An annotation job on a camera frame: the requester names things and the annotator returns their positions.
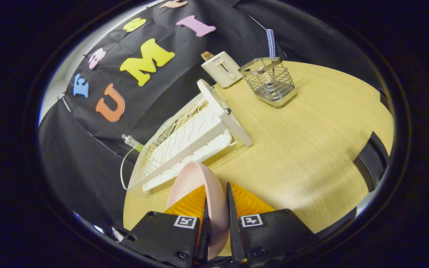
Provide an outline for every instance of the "white dish rack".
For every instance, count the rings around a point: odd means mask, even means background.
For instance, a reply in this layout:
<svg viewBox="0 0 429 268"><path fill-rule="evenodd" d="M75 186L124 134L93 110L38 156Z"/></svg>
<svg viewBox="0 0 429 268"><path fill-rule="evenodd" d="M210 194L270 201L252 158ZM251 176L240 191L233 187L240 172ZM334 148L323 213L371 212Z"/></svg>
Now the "white dish rack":
<svg viewBox="0 0 429 268"><path fill-rule="evenodd" d="M175 178L188 161L202 162L241 140L252 141L231 110L203 79L201 93L165 122L137 158L127 190L142 186L148 194Z"/></svg>

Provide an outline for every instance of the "bottle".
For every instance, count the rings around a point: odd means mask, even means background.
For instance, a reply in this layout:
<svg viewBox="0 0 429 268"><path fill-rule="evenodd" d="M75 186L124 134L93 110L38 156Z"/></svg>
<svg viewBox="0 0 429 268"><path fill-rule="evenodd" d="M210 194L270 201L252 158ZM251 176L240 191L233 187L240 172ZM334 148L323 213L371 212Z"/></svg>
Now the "bottle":
<svg viewBox="0 0 429 268"><path fill-rule="evenodd" d="M125 144L127 144L132 148L135 148L136 151L138 151L139 153L142 151L143 144L141 144L140 142L137 142L132 136L122 134L122 139L124 139Z"/></svg>

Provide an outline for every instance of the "pink letter i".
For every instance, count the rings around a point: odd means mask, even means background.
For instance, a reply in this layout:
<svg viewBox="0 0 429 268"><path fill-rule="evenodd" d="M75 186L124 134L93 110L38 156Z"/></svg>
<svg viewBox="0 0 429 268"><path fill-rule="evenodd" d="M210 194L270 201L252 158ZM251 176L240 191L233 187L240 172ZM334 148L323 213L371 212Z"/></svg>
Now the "pink letter i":
<svg viewBox="0 0 429 268"><path fill-rule="evenodd" d="M177 22L177 25L184 25L196 32L197 37L204 36L216 29L215 26L208 26L194 18L194 15L188 16Z"/></svg>

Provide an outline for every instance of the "screw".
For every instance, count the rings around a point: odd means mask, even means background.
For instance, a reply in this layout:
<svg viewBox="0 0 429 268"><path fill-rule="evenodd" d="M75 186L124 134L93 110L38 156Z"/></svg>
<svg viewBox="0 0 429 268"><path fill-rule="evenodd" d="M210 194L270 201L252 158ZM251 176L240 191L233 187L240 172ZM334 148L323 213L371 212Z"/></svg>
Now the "screw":
<svg viewBox="0 0 429 268"><path fill-rule="evenodd" d="M127 239L130 240L130 241L132 241L132 242L136 242L137 241L136 236L134 236L133 234L129 234L127 236Z"/></svg>
<svg viewBox="0 0 429 268"><path fill-rule="evenodd" d="M178 256L180 258L188 258L190 255L188 253L182 251L182 252L178 253Z"/></svg>
<svg viewBox="0 0 429 268"><path fill-rule="evenodd" d="M262 254L263 254L263 250L262 250L262 248L261 249L258 249L257 251L252 251L252 253L251 253L253 256L255 256L255 257L257 257L257 256L261 256Z"/></svg>

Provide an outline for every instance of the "stainless steel holder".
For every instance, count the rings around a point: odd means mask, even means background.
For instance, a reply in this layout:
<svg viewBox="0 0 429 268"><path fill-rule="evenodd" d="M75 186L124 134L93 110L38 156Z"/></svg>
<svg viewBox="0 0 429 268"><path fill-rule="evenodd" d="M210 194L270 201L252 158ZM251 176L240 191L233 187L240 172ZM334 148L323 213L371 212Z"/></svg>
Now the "stainless steel holder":
<svg viewBox="0 0 429 268"><path fill-rule="evenodd" d="M257 98L274 107L284 105L297 95L291 75L279 57L254 59L238 71Z"/></svg>

